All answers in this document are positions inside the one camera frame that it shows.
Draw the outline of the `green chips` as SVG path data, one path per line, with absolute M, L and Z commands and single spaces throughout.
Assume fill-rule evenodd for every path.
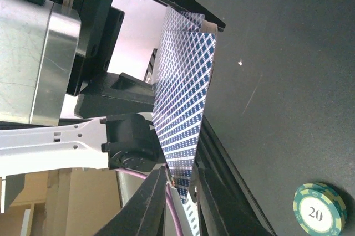
M 340 235 L 347 208 L 339 193 L 324 183 L 305 183 L 295 192 L 293 212 L 309 235 Z

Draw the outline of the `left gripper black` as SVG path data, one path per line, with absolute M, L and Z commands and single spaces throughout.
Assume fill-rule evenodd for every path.
M 124 12 L 113 0 L 51 0 L 76 10 L 81 30 L 67 94 L 77 97 L 74 114 L 88 119 L 152 112 L 152 86 L 128 74 L 108 72 Z

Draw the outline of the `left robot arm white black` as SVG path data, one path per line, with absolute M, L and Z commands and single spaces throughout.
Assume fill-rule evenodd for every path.
M 107 71 L 124 18 L 113 0 L 1 0 L 1 175 L 62 168 L 188 179 L 225 23 L 195 0 L 167 7 L 152 84 Z M 211 27 L 212 33 L 205 33 Z

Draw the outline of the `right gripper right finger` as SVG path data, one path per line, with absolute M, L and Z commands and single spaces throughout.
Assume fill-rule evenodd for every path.
M 197 171 L 197 210 L 201 235 L 271 235 L 210 169 Z

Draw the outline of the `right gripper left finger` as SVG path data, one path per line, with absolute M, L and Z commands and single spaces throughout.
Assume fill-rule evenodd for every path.
M 95 235 L 164 235 L 166 167 L 152 170 L 123 209 Z

